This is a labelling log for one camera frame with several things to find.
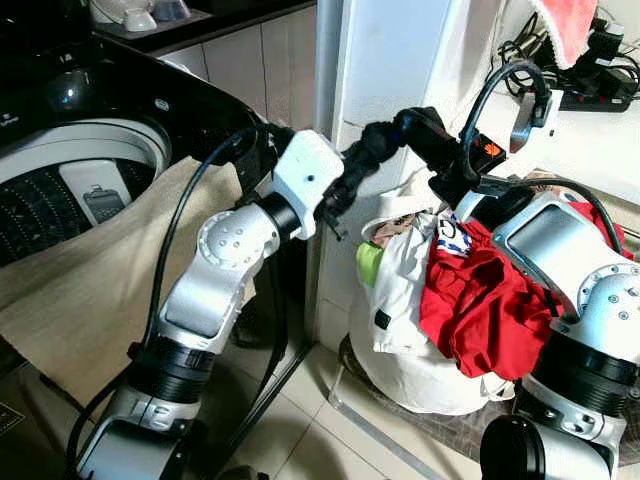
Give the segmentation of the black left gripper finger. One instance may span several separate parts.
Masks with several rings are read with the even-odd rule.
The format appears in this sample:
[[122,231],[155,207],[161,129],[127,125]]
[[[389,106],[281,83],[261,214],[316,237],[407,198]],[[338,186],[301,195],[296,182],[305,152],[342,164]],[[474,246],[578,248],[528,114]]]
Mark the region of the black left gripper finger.
[[343,152],[344,173],[375,173],[403,147],[401,128],[393,122],[365,125],[360,138]]
[[326,225],[338,241],[347,237],[347,230],[340,227],[340,218],[355,204],[358,188],[371,175],[372,170],[348,170],[326,189]]

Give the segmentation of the black top-load washing machine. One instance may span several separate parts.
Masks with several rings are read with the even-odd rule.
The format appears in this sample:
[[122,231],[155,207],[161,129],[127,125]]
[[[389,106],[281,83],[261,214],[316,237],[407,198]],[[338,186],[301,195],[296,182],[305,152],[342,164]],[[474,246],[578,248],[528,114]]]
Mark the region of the black top-load washing machine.
[[[145,335],[152,297],[165,300],[191,265],[201,225],[268,196],[294,133],[214,84],[90,29],[0,32],[0,268],[113,219],[166,169],[192,157],[197,168],[157,256]],[[69,440],[88,443],[108,410],[95,397],[131,364],[131,348],[143,335],[129,346],[123,370],[79,403],[61,445],[58,479],[74,480],[67,474]],[[198,412],[183,440],[180,475],[163,480],[180,480],[197,451]]]

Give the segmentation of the white refrigerator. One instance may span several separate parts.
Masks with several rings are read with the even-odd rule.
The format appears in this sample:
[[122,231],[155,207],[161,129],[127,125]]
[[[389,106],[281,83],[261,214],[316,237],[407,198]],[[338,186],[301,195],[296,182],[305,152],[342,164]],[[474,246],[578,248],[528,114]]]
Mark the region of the white refrigerator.
[[[315,128],[344,150],[365,125],[430,106],[452,131],[465,122],[498,42],[532,14],[530,0],[317,0]],[[338,232],[312,238],[308,329],[337,349],[365,310],[355,250],[378,196],[421,168],[403,148],[358,188]]]

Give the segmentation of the green item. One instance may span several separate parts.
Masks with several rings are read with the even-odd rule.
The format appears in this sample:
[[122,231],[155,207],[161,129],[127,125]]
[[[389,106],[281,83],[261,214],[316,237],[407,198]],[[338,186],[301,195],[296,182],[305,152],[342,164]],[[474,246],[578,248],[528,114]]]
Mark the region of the green item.
[[378,273],[381,259],[385,250],[372,242],[358,244],[355,252],[356,269],[358,279],[366,287],[374,288],[378,282]]

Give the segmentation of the white printed garment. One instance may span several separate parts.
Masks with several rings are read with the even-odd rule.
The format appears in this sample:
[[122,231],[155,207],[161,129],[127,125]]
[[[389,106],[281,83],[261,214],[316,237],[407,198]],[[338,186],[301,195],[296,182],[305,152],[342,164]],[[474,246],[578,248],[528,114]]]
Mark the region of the white printed garment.
[[374,288],[365,287],[372,308],[372,349],[387,355],[438,356],[419,325],[422,291],[431,253],[466,257],[472,238],[449,209],[433,209],[429,192],[403,186],[378,196],[374,218],[361,229],[364,242],[385,253]]

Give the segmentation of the red garment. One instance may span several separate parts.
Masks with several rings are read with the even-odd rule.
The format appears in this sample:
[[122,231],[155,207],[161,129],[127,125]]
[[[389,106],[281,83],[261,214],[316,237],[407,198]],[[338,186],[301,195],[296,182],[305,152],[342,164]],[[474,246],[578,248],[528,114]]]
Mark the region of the red garment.
[[538,195],[494,225],[489,250],[458,268],[431,259],[420,324],[471,378],[522,378],[550,343],[627,389],[639,372],[637,283],[603,207]]

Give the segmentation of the black power strip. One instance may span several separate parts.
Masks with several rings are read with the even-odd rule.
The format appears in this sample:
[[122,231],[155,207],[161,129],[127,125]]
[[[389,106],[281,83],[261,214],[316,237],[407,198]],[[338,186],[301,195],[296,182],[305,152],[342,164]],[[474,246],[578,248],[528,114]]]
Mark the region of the black power strip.
[[621,86],[605,87],[604,90],[584,92],[567,86],[556,86],[561,91],[559,110],[582,111],[582,113],[625,113],[630,108],[637,92],[637,83],[623,82]]

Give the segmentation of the white counter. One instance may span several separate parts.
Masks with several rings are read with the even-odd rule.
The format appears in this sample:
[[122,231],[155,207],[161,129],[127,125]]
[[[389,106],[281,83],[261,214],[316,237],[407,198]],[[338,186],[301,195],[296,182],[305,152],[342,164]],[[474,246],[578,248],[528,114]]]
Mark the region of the white counter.
[[640,200],[640,116],[553,111],[517,154],[536,168],[576,180],[630,204]]

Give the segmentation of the beige kitchen cabinet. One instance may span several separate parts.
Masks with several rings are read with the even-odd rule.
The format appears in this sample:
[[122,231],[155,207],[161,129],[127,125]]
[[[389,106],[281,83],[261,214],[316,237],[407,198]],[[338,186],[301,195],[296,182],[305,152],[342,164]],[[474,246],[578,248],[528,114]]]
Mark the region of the beige kitchen cabinet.
[[160,59],[232,93],[270,122],[310,129],[316,110],[316,19],[316,6],[307,6]]

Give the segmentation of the pink towel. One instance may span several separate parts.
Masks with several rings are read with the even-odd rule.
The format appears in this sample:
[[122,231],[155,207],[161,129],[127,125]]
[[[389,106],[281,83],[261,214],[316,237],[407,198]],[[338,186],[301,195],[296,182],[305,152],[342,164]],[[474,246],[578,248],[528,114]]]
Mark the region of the pink towel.
[[529,0],[547,22],[558,69],[570,69],[589,50],[591,24],[599,0]]

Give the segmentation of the white laundry basket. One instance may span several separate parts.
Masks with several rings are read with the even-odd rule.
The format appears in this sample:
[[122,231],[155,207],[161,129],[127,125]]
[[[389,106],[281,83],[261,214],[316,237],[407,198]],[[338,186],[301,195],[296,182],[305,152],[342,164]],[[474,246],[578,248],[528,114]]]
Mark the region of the white laundry basket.
[[489,234],[410,187],[381,193],[355,261],[367,312],[351,323],[358,365],[413,413],[467,415],[515,396],[549,334],[549,294]]

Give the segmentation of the grey bowl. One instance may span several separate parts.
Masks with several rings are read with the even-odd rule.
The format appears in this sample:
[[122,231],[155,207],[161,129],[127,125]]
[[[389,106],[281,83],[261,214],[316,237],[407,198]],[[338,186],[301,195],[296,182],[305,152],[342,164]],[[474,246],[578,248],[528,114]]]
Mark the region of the grey bowl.
[[191,10],[189,10],[186,0],[150,0],[151,1],[151,17],[155,19],[157,24],[178,22],[178,20],[186,20],[191,18]]

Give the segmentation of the white bowl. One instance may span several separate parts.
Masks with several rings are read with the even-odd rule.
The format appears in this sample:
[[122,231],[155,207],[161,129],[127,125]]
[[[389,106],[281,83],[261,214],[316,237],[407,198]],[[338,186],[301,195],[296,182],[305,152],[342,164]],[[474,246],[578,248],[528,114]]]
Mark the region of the white bowl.
[[146,32],[157,28],[150,4],[125,8],[122,13],[122,24],[128,32]]

